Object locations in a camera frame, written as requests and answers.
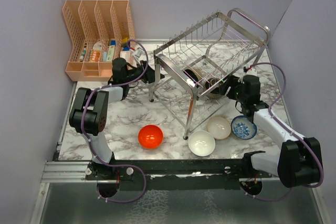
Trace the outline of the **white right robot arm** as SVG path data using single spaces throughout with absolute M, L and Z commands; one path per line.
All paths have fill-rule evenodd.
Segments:
M 240 104 L 247 120 L 263 130 L 279 147 L 276 155 L 264 151 L 245 153 L 241 171 L 254 177 L 259 171 L 277 176 L 287 188 L 318 187 L 324 179 L 321 146 L 314 137 L 305 137 L 286 125 L 260 99 L 257 76 L 231 75 L 220 88 L 222 94 Z

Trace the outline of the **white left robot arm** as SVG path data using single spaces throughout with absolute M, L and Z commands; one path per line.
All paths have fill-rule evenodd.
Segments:
M 73 102 L 69 125 L 85 139 L 92 155 L 91 160 L 99 164 L 98 173 L 104 179 L 112 178 L 116 172 L 114 153 L 103 132 L 108 105 L 124 100 L 130 84 L 137 81 L 147 84 L 155 81 L 155 70 L 149 66 L 149 62 L 141 61 L 133 66 L 124 58 L 116 58 L 112 62 L 112 76 L 108 84 L 94 90 L 79 88 Z

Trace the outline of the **black bowl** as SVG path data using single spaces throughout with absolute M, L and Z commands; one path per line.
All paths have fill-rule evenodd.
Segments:
M 188 67 L 184 73 L 190 77 L 197 87 L 202 87 L 205 82 L 205 73 L 198 67 Z

